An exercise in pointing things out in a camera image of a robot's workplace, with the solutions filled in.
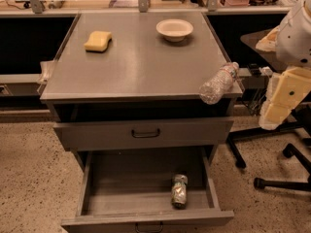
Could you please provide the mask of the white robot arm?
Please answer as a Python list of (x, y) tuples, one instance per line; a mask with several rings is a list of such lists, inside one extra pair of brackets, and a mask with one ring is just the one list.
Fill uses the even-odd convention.
[(269, 79), (259, 116), (265, 130), (282, 124), (311, 91), (311, 0), (298, 0), (265, 39), (272, 36), (276, 58), (287, 69)]

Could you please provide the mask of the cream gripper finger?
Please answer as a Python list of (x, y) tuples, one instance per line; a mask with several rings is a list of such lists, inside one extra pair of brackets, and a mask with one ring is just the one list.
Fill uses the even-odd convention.
[(276, 26), (257, 42), (256, 49), (261, 51), (276, 51), (276, 39), (278, 32), (279, 27)]
[(259, 126), (265, 130), (274, 130), (283, 123), (291, 111), (291, 108), (274, 105), (270, 101), (265, 101), (259, 113)]

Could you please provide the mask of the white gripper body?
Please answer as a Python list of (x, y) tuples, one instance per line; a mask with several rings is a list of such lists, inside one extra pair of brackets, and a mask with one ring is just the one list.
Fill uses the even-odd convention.
[(281, 74), (272, 97), (272, 103), (292, 110), (308, 95), (310, 91), (311, 70), (292, 67)]

